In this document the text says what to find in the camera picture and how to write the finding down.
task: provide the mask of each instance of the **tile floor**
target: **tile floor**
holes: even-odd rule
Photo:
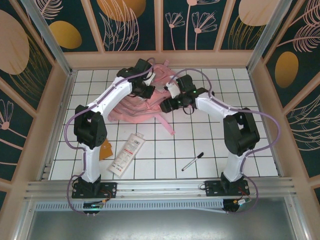
[[[202,68],[211,79],[215,96],[234,107],[249,107],[258,110],[251,81],[245,68]],[[78,71],[70,98],[64,124],[75,114],[75,108],[95,100],[114,80],[118,70]],[[200,73],[187,71],[195,85],[208,89],[209,84]],[[135,156],[121,179],[190,179],[216,178],[224,170],[228,150],[224,143],[223,125],[214,117],[195,110],[186,115],[182,109],[163,114],[172,124],[176,134],[171,136],[155,119],[140,124],[123,121],[106,122],[107,138],[112,145],[113,156],[99,162],[103,180],[117,180],[116,175],[107,170],[108,166],[121,151],[131,133],[144,134],[146,139],[140,152]],[[254,116],[261,140],[257,148],[268,144],[262,119]],[[68,139],[77,145],[73,126],[68,129]],[[187,170],[181,169],[199,153],[203,158]],[[52,163],[49,180],[68,180],[72,174],[82,170],[81,151],[70,149],[61,134]],[[251,177],[278,176],[278,171],[270,149],[255,153],[244,166],[244,173]]]

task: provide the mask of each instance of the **pink backpack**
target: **pink backpack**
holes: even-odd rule
[[[169,91],[164,86],[170,81],[175,72],[168,68],[169,61],[164,64],[156,64],[153,68],[155,78],[151,83],[155,90],[150,99],[141,97],[126,96],[110,112],[108,120],[110,122],[122,120],[128,123],[138,124],[150,118],[156,118],[165,129],[171,134],[175,134],[172,126],[161,116],[160,103],[171,98]]]

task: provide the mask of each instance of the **metal base plate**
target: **metal base plate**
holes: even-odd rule
[[[71,197],[73,199],[105,199],[109,198],[109,192],[112,193],[111,198],[115,198],[117,194],[116,182],[101,182],[100,191],[95,196],[91,191],[83,188],[78,182],[74,184]]]
[[[232,188],[229,190],[228,193],[225,193],[225,190],[223,189],[221,185],[221,181],[205,181],[205,193],[207,197],[223,197],[223,196],[242,196],[242,192],[238,190],[238,188]],[[241,180],[238,184],[238,186],[241,188],[241,190],[246,193],[247,195],[250,195],[248,182],[246,180]]]

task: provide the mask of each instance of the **yellow circle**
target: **yellow circle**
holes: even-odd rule
[[[8,74],[22,73],[29,61],[28,36],[20,23],[0,10],[0,69]]]
[[[81,46],[80,32],[66,21],[55,21],[49,26],[57,43],[66,49],[76,49]]]
[[[239,18],[249,26],[263,26],[269,22],[279,0],[241,0]]]
[[[276,61],[275,65],[275,81],[281,88],[289,87],[295,80],[299,68],[297,56],[285,51]]]
[[[132,9],[136,18],[140,17],[146,9],[146,0],[97,0],[97,3],[105,15],[120,22],[123,22],[127,15],[124,4],[128,10]]]

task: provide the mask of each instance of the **purple cable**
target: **purple cable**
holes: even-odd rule
[[[274,119],[271,115],[269,115],[269,114],[267,114],[267,113],[260,112],[260,111],[254,111],[254,110],[237,109],[237,108],[231,108],[231,107],[229,108],[229,106],[227,106],[227,105],[225,105],[225,104],[222,104],[221,102],[217,101],[216,98],[215,98],[214,96],[212,96],[212,94],[211,94],[211,92],[212,92],[212,84],[211,84],[208,76],[207,76],[206,74],[204,74],[204,73],[203,73],[202,71],[200,71],[200,70],[197,70],[197,69],[194,69],[194,68],[185,68],[185,69],[183,69],[183,70],[180,70],[180,71],[178,71],[178,72],[171,78],[171,80],[169,81],[169,83],[171,83],[171,82],[174,80],[174,78],[177,77],[180,73],[182,73],[182,72],[184,72],[184,71],[188,71],[188,70],[189,70],[189,71],[198,72],[198,73],[202,74],[202,75],[206,78],[206,80],[207,80],[208,83],[209,83],[209,90],[208,90],[209,98],[210,98],[213,102],[215,102],[216,104],[218,104],[219,106],[221,106],[221,107],[223,107],[223,108],[225,108],[225,109],[228,109],[228,110],[230,110],[230,111],[233,111],[233,112],[259,114],[259,115],[261,115],[261,116],[264,116],[264,117],[267,117],[267,118],[271,119],[271,120],[275,123],[275,125],[276,125],[276,127],[277,127],[278,132],[277,132],[276,139],[275,139],[272,143],[270,143],[269,145],[267,145],[267,146],[264,146],[264,147],[258,148],[258,149],[256,149],[256,150],[252,150],[252,151],[247,152],[247,153],[245,154],[242,162],[241,162],[241,165],[240,165],[240,172],[241,172],[241,174],[242,174],[245,178],[247,178],[247,179],[253,184],[253,186],[254,186],[254,188],[255,188],[256,198],[255,198],[255,201],[254,201],[253,206],[250,207],[248,210],[244,210],[244,211],[241,211],[241,212],[234,212],[234,214],[246,213],[246,212],[248,212],[248,211],[250,211],[250,210],[253,210],[253,209],[257,206],[257,203],[258,203],[258,200],[259,200],[259,191],[258,191],[258,187],[257,187],[257,185],[255,184],[255,182],[254,182],[250,177],[246,176],[246,175],[243,173],[243,168],[244,168],[245,162],[246,162],[246,160],[247,160],[247,157],[248,157],[249,155],[254,154],[254,153],[256,153],[256,152],[259,152],[259,151],[262,151],[262,150],[265,150],[265,149],[268,149],[268,148],[271,148],[271,147],[273,147],[273,146],[278,142],[278,140],[279,140],[279,138],[280,138],[280,135],[281,135],[281,127],[280,127],[280,124],[278,123],[278,121],[277,121],[276,119]]]
[[[143,76],[143,75],[149,73],[150,71],[152,71],[152,69],[153,69],[153,68],[155,67],[155,65],[156,65],[156,59],[155,59],[154,57],[150,57],[150,58],[147,59],[147,62],[150,61],[150,60],[153,60],[153,63],[152,63],[151,67],[150,67],[148,70],[146,70],[146,71],[144,71],[144,72],[142,72],[142,73],[133,75],[133,76],[128,76],[128,77],[126,77],[126,78],[121,79],[120,81],[118,81],[105,95],[103,95],[103,97],[102,97],[100,100],[97,101],[97,104],[94,104],[94,105],[88,107],[87,109],[85,109],[85,110],[83,110],[83,111],[81,111],[81,112],[78,112],[77,114],[75,114],[74,116],[72,116],[72,117],[69,119],[69,121],[66,123],[65,127],[64,127],[63,136],[64,136],[64,139],[65,139],[65,143],[69,146],[69,148],[74,149],[74,150],[83,150],[83,171],[82,171],[82,173],[79,174],[79,175],[73,175],[73,176],[71,176],[71,178],[70,178],[70,180],[69,180],[69,182],[68,182],[67,188],[66,188],[66,199],[67,199],[67,201],[68,201],[68,205],[69,205],[69,207],[70,207],[73,211],[75,211],[75,212],[78,213],[78,214],[86,215],[84,212],[78,211],[78,210],[76,210],[76,209],[72,206],[72,204],[71,204],[71,202],[70,202],[70,198],[69,198],[69,189],[70,189],[70,185],[71,185],[72,179],[73,179],[74,177],[78,177],[78,178],[79,178],[79,177],[81,177],[82,175],[85,174],[85,171],[86,171],[86,169],[87,169],[86,149],[85,149],[84,147],[75,147],[75,146],[72,146],[72,145],[70,144],[70,142],[69,142],[69,140],[68,140],[68,136],[67,136],[68,127],[69,127],[70,123],[71,123],[76,117],[78,117],[78,116],[80,116],[80,115],[82,115],[82,114],[84,114],[84,113],[92,110],[92,109],[95,108],[96,106],[98,106],[104,99],[106,99],[106,97],[112,92],[112,90],[115,89],[115,87],[117,87],[118,85],[120,85],[120,84],[123,83],[124,81],[127,81],[127,80],[129,80],[129,79],[133,79],[133,78],[136,78],[136,77]]]

